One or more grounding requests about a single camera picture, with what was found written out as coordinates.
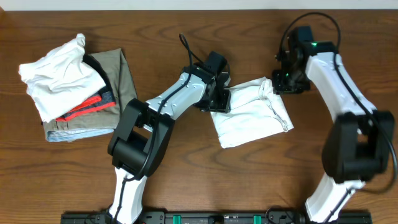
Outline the white printed t-shirt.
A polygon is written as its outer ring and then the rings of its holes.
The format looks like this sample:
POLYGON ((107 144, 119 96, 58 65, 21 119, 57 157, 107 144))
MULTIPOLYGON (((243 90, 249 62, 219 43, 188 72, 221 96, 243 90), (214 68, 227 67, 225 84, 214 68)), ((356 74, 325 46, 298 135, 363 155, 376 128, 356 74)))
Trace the white printed t-shirt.
POLYGON ((231 111, 212 112, 223 149, 240 146, 294 128, 281 96, 266 77, 229 88, 231 111))

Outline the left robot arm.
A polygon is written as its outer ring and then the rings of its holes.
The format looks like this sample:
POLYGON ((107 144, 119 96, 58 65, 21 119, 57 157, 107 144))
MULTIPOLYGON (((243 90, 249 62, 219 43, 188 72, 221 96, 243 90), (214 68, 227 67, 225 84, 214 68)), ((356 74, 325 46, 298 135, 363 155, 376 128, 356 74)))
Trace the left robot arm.
POLYGON ((145 102, 132 99, 108 145, 117 185, 107 223, 134 223, 142 212, 147 178, 164 158, 176 120, 189 107, 229 113, 231 92, 228 61, 211 52, 203 63, 184 67, 179 79, 159 96, 145 102))

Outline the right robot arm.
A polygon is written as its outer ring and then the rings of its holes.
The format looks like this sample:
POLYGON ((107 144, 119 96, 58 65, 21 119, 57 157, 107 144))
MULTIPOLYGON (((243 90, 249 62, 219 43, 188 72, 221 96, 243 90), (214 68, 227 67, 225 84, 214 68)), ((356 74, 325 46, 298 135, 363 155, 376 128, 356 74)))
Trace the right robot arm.
POLYGON ((288 50, 276 58, 274 92, 300 94, 315 85, 333 120, 322 150, 325 171, 305 202, 301 223, 364 223, 367 215, 340 215, 341 209, 375 175, 387 168, 394 117, 368 101, 348 75, 337 47, 314 40, 309 26, 296 27, 282 38, 288 50))

